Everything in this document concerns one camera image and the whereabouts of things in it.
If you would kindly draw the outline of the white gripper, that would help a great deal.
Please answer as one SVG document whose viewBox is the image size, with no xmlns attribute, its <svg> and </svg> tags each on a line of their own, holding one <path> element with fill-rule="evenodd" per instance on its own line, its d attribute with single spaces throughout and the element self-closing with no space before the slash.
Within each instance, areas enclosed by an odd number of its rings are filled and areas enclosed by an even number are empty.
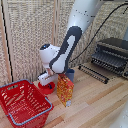
<svg viewBox="0 0 128 128">
<path fill-rule="evenodd" d="M 57 78 L 57 74 L 49 75 L 47 72 L 43 72 L 38 76 L 38 80 L 40 81 L 42 86 L 45 86 L 50 82 L 53 82 Z"/>
</svg>

